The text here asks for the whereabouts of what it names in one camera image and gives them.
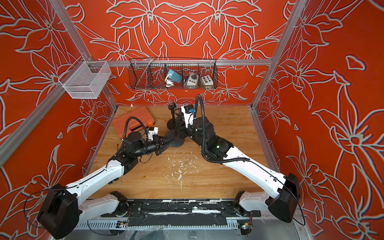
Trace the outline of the black mic clip pole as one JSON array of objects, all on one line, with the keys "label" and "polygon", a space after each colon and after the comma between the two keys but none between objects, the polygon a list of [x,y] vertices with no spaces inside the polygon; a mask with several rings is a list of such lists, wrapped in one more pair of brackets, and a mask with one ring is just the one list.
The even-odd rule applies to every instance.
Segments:
[{"label": "black mic clip pole", "polygon": [[182,126],[184,125],[184,119],[183,119],[184,115],[182,113],[181,108],[175,108],[174,117],[175,117],[174,119],[175,132],[178,135],[181,131]]},{"label": "black mic clip pole", "polygon": [[169,110],[171,111],[171,115],[172,115],[172,119],[173,120],[175,119],[175,109],[176,109],[176,107],[177,107],[176,103],[171,103],[168,106]]}]

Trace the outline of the black round stand base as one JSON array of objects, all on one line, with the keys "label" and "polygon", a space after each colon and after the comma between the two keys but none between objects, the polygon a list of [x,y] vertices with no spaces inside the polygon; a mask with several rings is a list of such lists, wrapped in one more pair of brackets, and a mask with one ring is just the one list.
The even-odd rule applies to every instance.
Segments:
[{"label": "black round stand base", "polygon": [[170,119],[170,120],[168,120],[168,122],[167,122],[167,128],[168,128],[170,131],[176,129],[176,122],[175,122],[174,119]]}]

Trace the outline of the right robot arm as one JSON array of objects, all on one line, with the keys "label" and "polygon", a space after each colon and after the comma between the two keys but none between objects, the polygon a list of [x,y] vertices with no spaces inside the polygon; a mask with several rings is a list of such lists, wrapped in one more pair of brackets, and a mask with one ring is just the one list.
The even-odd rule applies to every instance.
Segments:
[{"label": "right robot arm", "polygon": [[201,95],[196,96],[195,104],[181,106],[177,126],[183,138],[190,138],[201,148],[204,160],[231,168],[264,190],[268,195],[265,204],[274,217],[286,223],[295,219],[301,195],[298,177],[267,168],[216,135],[214,125],[205,116]]}]

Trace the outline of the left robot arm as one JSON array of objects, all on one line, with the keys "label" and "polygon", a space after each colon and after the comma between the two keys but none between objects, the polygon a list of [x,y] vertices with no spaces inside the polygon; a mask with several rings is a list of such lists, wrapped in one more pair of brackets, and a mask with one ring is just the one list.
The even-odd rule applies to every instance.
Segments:
[{"label": "left robot arm", "polygon": [[53,238],[62,239],[78,224],[104,214],[123,217],[132,213],[128,199],[117,191],[98,199],[89,197],[130,172],[142,156],[162,154],[173,140],[159,136],[157,128],[145,129],[145,135],[125,134],[121,147],[105,166],[66,186],[56,184],[48,190],[37,220]]}]

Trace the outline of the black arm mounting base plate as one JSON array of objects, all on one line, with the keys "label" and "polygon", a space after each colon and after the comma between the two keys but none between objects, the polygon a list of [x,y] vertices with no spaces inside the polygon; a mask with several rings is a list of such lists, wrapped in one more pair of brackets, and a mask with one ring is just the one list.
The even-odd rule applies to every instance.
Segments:
[{"label": "black arm mounting base plate", "polygon": [[261,216],[247,212],[231,199],[130,200],[122,215],[103,214],[102,219],[122,220],[128,227],[232,228]]}]

